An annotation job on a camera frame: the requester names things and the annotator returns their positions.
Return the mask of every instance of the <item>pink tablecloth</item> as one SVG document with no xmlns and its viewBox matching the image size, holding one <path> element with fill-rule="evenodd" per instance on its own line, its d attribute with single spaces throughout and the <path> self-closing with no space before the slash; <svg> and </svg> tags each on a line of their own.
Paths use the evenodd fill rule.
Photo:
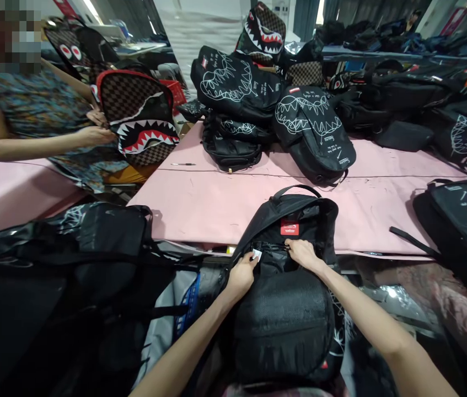
<svg viewBox="0 0 467 397">
<path fill-rule="evenodd" d="M 83 196 L 48 160 L 0 163 L 0 230 L 50 216 Z"/>
<path fill-rule="evenodd" d="M 236 244 L 257 208 L 270 196 L 286 186 L 313 186 L 287 153 L 263 154 L 260 163 L 246 171 L 221 172 L 204 152 L 201 133 L 199 123 L 130 202 L 153 210 L 154 239 Z M 389 227 L 427 242 L 411 207 L 412 196 L 435 178 L 466 176 L 424 152 L 381 148 L 366 140 L 353 140 L 353 144 L 357 160 L 347 179 L 334 189 L 316 187 L 340 209 L 336 250 L 422 255 L 391 234 Z M 290 192 L 309 194 L 302 189 Z"/>
</svg>

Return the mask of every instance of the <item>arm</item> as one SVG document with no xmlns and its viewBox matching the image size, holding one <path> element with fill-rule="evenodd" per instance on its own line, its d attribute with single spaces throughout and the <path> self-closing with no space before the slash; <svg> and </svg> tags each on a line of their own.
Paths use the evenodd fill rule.
<svg viewBox="0 0 467 397">
<path fill-rule="evenodd" d="M 402 397 L 457 396 L 424 348 L 384 309 L 317 258 L 311 243 L 289 239 L 285 243 L 292 259 L 327 285 L 384 357 Z"/>
<path fill-rule="evenodd" d="M 0 111 L 0 161 L 22 161 L 64 154 L 74 149 L 108 143 L 115 134 L 99 127 L 50 138 L 11 139 Z"/>
<path fill-rule="evenodd" d="M 95 102 L 94 95 L 90 90 L 90 87 L 83 82 L 80 82 L 76 78 L 70 76 L 68 73 L 63 72 L 58 67 L 52 65 L 47 60 L 41 58 L 41 61 L 49 69 L 53 71 L 62 81 L 72 87 L 80 96 L 82 96 L 88 103 L 92 104 L 94 108 L 98 108 L 97 103 Z"/>
<path fill-rule="evenodd" d="M 228 285 L 207 311 L 182 335 L 158 361 L 129 397 L 175 397 L 189 381 L 211 338 L 232 307 L 254 282 L 257 259 L 247 253 L 233 267 Z"/>
</svg>

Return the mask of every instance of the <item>sleeveless top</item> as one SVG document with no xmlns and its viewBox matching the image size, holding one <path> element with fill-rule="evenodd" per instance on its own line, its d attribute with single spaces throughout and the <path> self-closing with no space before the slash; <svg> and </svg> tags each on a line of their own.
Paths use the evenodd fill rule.
<svg viewBox="0 0 467 397">
<path fill-rule="evenodd" d="M 45 65 L 40 74 L 0 73 L 0 110 L 15 138 L 44 138 L 95 125 L 90 105 Z M 48 160 L 78 186 L 104 191 L 103 179 L 128 167 L 116 143 L 76 149 Z"/>
</svg>

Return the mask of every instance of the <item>red label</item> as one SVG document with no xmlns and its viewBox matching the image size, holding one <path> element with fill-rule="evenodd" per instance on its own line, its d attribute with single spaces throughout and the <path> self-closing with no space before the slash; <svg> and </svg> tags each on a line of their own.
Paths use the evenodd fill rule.
<svg viewBox="0 0 467 397">
<path fill-rule="evenodd" d="M 281 219 L 281 235 L 299 235 L 299 223 Z"/>
</svg>

